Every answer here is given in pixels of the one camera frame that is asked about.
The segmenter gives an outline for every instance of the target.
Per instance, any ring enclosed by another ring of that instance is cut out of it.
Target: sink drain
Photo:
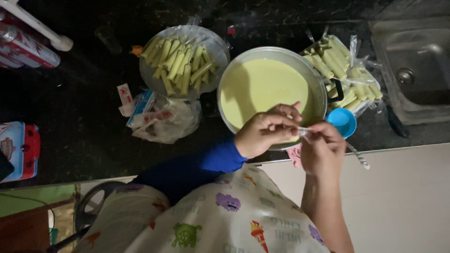
[[[401,68],[397,71],[397,81],[402,85],[414,84],[414,72],[409,68]]]

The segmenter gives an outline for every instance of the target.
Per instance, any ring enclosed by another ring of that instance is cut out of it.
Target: white plastic bag
[[[193,133],[200,123],[202,107],[198,100],[183,101],[163,96],[156,98],[154,112],[143,113],[144,126],[134,129],[133,136],[144,140],[173,144]]]

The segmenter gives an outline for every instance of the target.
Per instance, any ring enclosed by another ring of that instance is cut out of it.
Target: black countertop
[[[233,47],[232,58],[248,49],[269,45],[299,52],[311,44],[304,32],[307,28],[319,39],[327,25],[329,33],[337,35],[346,45],[350,35],[357,34],[362,40],[359,56],[369,54],[375,59],[369,26],[362,21],[237,25],[236,33],[225,38]],[[217,23],[206,22],[204,26],[218,34],[226,31],[226,26],[218,27]],[[203,118],[193,134],[172,145],[132,137],[131,129],[125,126],[127,118],[117,109],[121,102],[116,86],[127,82],[133,95],[140,93],[144,83],[139,75],[138,59],[127,52],[110,55],[101,47],[75,47],[71,53],[62,54],[62,59],[58,70],[66,79],[61,86],[56,86],[60,79],[45,70],[0,72],[9,81],[1,94],[0,121],[35,123],[40,128],[42,142],[37,176],[0,184],[0,189],[137,175],[159,162],[196,152],[232,136],[217,114],[214,91],[200,99]],[[372,73],[384,87],[380,71],[375,69]],[[385,113],[377,115],[367,110],[358,118],[357,130],[348,141],[359,151],[450,142],[450,122],[407,128],[411,136],[403,139],[390,128]],[[285,152],[266,152],[251,162],[287,158]]]

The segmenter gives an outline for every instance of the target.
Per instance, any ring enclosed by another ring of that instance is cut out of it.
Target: metal pot
[[[254,48],[238,55],[233,61],[231,61],[231,63],[228,65],[225,72],[223,73],[219,83],[219,87],[217,89],[217,103],[220,111],[220,116],[222,117],[222,120],[225,122],[228,129],[234,134],[236,134],[239,131],[239,129],[232,126],[230,122],[228,122],[223,112],[221,104],[221,93],[224,88],[224,79],[229,73],[234,71],[238,66],[242,65],[245,62],[257,59],[272,59],[285,63],[294,68],[295,70],[297,70],[306,80],[309,89],[308,94],[310,94],[308,96],[307,103],[312,103],[312,105],[308,106],[309,108],[312,109],[312,112],[309,112],[311,114],[311,117],[307,122],[303,123],[304,125],[311,125],[315,122],[325,119],[327,104],[335,101],[341,101],[344,98],[341,83],[339,82],[339,80],[336,79],[332,81],[336,84],[338,96],[335,98],[328,99],[327,91],[325,89],[322,77],[314,69],[312,64],[303,57],[301,57],[299,54],[296,54],[284,48],[272,46]],[[275,144],[272,145],[269,148],[269,150],[284,150],[296,146],[301,142],[302,140],[300,139],[297,142]]]

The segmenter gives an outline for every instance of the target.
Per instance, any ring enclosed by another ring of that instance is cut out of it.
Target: blue sleeve
[[[200,153],[177,157],[140,173],[131,183],[151,186],[175,205],[192,190],[242,167],[246,158],[230,139]]]

